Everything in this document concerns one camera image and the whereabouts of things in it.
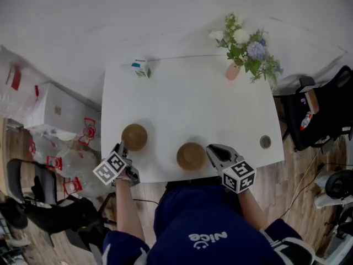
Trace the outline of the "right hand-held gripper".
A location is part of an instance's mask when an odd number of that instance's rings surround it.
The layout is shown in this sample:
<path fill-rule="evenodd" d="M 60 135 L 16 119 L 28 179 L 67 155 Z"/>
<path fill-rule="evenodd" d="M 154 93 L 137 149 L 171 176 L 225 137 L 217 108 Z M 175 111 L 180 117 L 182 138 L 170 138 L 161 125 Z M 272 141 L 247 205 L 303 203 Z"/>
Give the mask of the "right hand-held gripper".
<path fill-rule="evenodd" d="M 232 147 L 210 144 L 206 147 L 206 154 L 212 166 L 218 170 L 222 185 L 228 190 L 239 194 L 254 184 L 256 169 L 242 157 L 240 160 L 235 160 L 238 154 Z"/>

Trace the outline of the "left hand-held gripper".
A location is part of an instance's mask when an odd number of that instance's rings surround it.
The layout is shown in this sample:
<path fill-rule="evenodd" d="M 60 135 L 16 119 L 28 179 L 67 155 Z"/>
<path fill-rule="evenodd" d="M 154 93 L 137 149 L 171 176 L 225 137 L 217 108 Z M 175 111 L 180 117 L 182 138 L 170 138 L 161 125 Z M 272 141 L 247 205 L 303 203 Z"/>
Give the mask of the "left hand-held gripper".
<path fill-rule="evenodd" d="M 122 140 L 114 146 L 111 154 L 93 170 L 94 175 L 105 186 L 115 183 L 116 180 L 128 181 L 132 186 L 139 184 L 139 172 L 132 165 L 132 160 L 127 157 L 128 150 Z"/>

